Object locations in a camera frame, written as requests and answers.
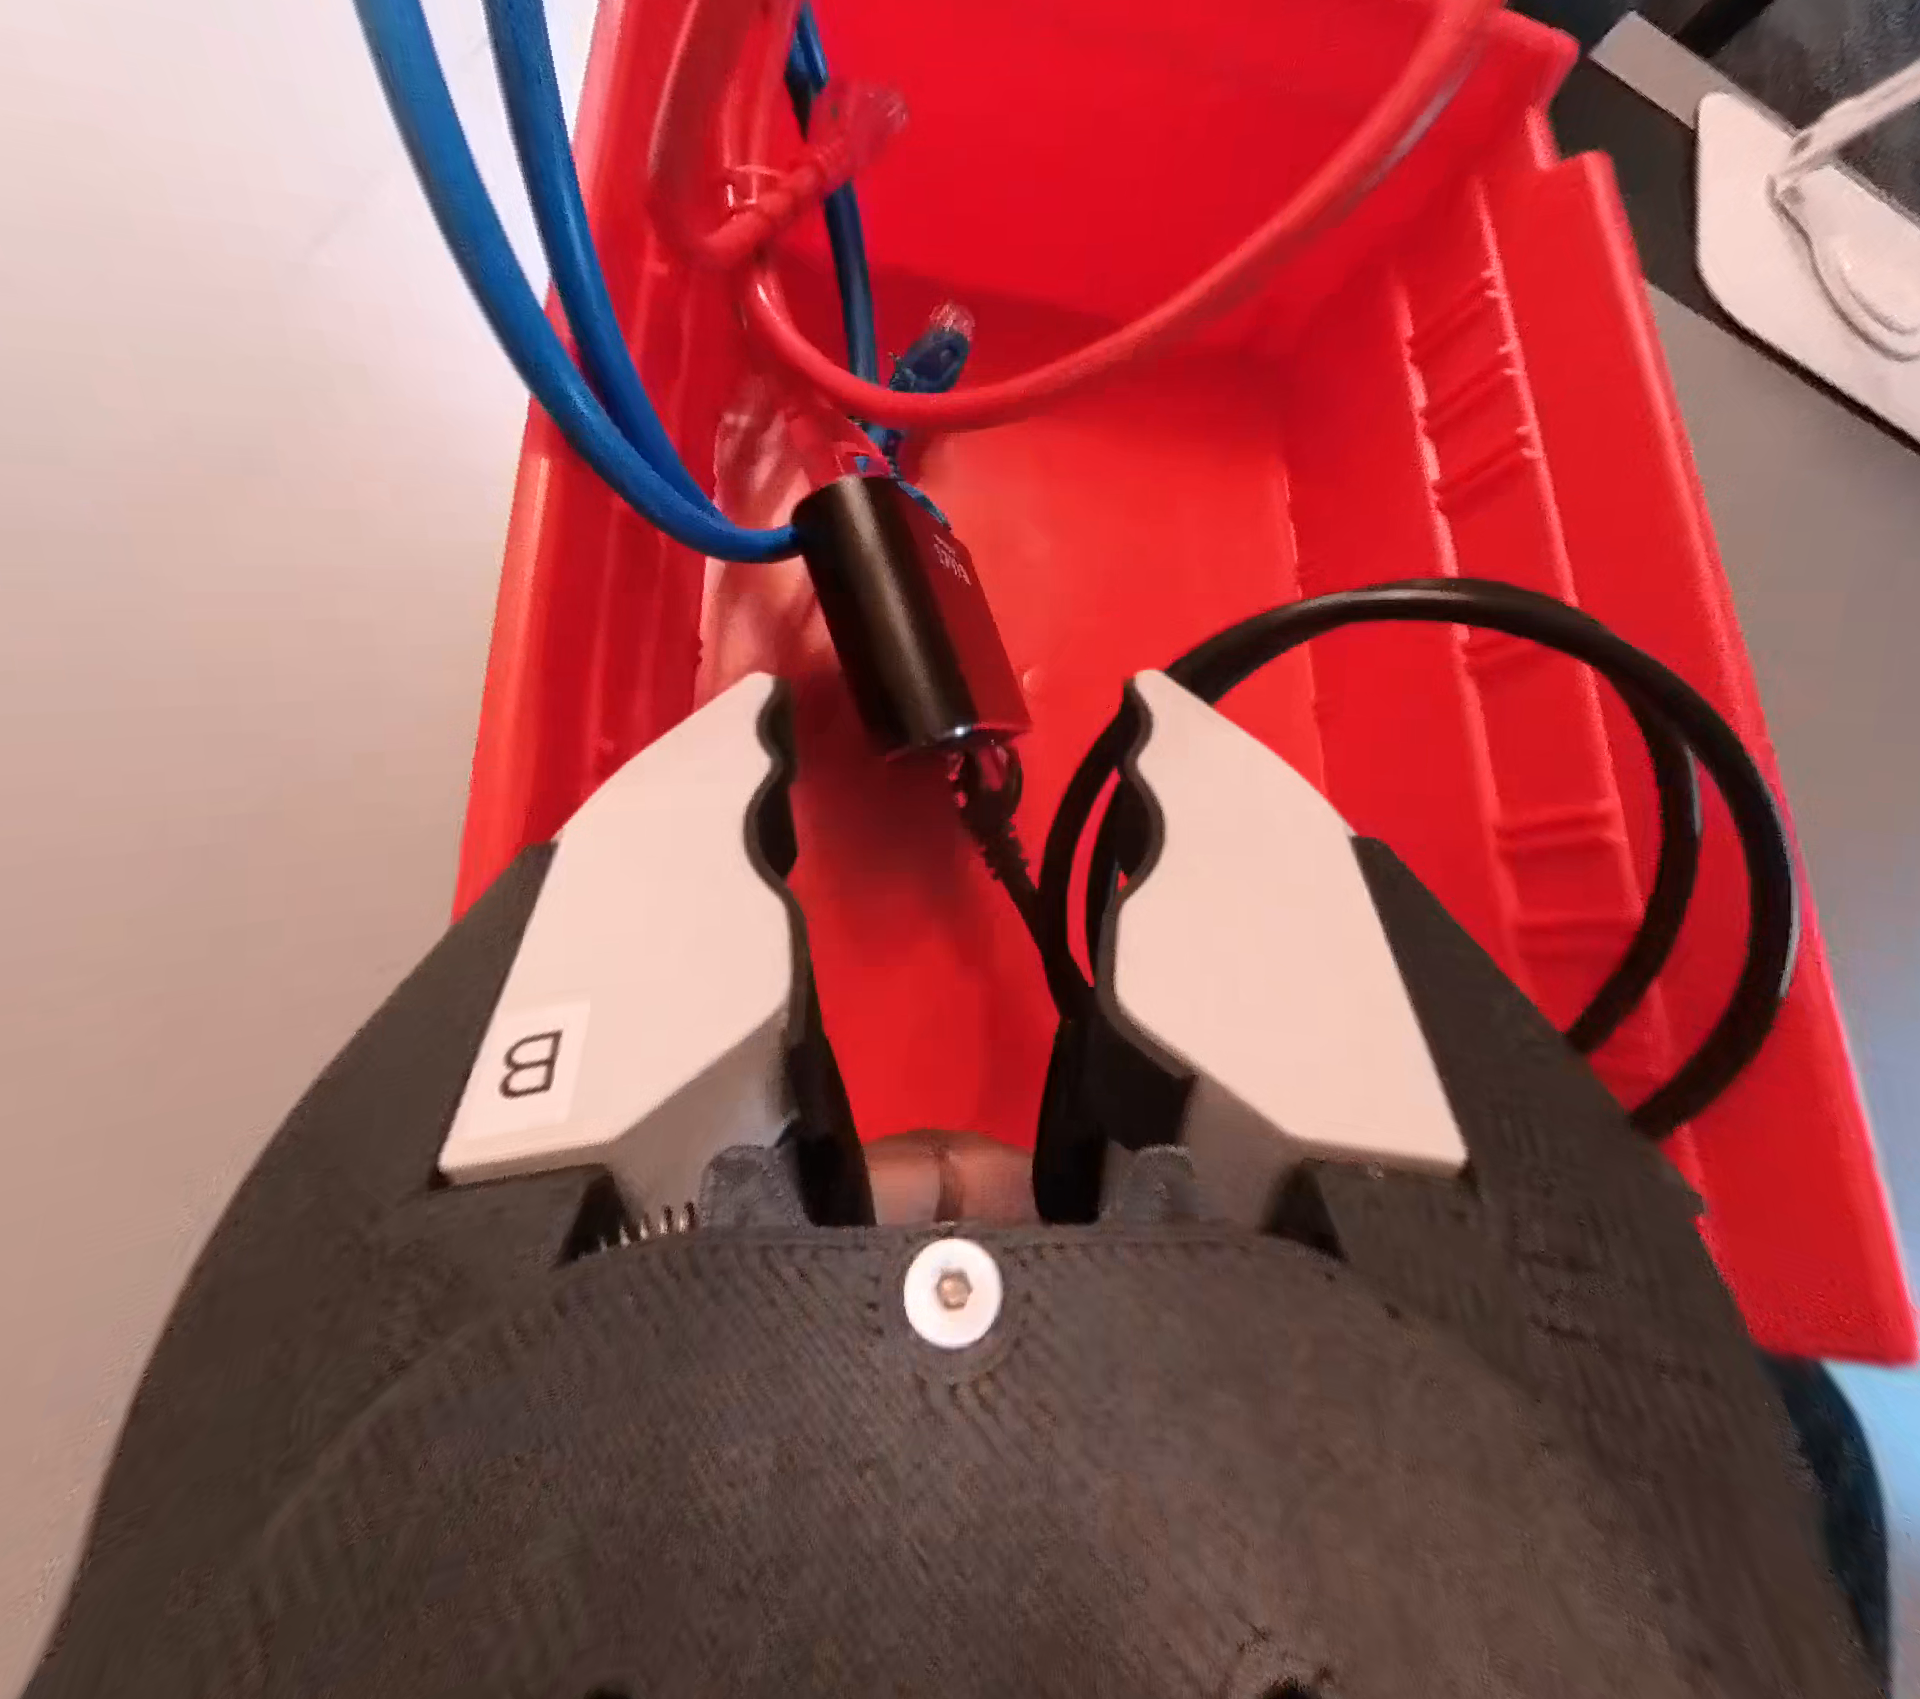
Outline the black ethernet switch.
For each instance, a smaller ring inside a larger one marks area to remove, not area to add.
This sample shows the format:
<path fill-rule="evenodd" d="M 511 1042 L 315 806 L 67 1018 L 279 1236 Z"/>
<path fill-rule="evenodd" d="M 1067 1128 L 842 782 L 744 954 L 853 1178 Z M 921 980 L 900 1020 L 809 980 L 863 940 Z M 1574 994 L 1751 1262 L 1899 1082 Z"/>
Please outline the black ethernet switch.
<path fill-rule="evenodd" d="M 969 552 L 904 486 L 847 474 L 790 520 L 879 756 L 972 752 L 1028 732 L 1028 702 Z"/>

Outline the red plastic bin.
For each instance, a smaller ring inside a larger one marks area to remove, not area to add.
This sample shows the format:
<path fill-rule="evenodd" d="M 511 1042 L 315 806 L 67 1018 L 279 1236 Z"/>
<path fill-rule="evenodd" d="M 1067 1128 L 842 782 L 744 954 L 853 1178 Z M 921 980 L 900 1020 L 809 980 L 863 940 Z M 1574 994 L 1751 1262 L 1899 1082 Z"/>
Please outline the red plastic bin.
<path fill-rule="evenodd" d="M 906 128 L 857 180 L 881 346 L 946 302 L 963 388 L 1127 324 L 1266 220 L 1402 70 L 1437 0 L 813 0 Z M 1777 762 L 1613 168 L 1562 158 L 1571 64 L 1505 20 L 1412 156 L 1260 300 L 1047 416 L 940 436 L 1032 730 L 1038 854 L 1123 680 L 1243 616 L 1414 576 L 1588 610 Z M 669 546 L 529 416 L 455 910 L 746 672 L 788 682 L 794 892 L 860 1134 L 1030 1146 L 1055 1014 L 936 770 L 881 764 L 794 564 Z M 1566 1026 L 1657 850 L 1645 756 L 1567 660 L 1337 632 L 1226 700 Z"/>

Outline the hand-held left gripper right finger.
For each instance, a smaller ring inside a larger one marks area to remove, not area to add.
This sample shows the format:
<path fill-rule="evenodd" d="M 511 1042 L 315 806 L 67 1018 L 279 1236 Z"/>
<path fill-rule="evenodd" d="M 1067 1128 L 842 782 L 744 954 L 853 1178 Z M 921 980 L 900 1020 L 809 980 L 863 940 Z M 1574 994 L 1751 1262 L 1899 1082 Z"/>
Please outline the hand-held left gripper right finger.
<path fill-rule="evenodd" d="M 1146 842 L 1098 996 L 1184 1088 L 1174 1146 L 1203 1210 L 1260 1228 L 1304 1164 L 1456 1182 L 1468 1144 L 1347 822 L 1166 672 L 1123 694 Z"/>

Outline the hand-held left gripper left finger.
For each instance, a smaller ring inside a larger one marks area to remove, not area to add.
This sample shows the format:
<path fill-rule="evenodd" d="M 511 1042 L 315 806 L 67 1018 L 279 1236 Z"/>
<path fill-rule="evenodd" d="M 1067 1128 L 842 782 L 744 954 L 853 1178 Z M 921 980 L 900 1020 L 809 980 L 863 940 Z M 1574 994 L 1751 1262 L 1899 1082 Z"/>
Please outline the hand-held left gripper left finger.
<path fill-rule="evenodd" d="M 748 674 L 619 766 L 552 840 L 446 1128 L 451 1186 L 590 1168 L 641 1222 L 804 1122 L 812 972 L 782 872 L 782 684 Z"/>

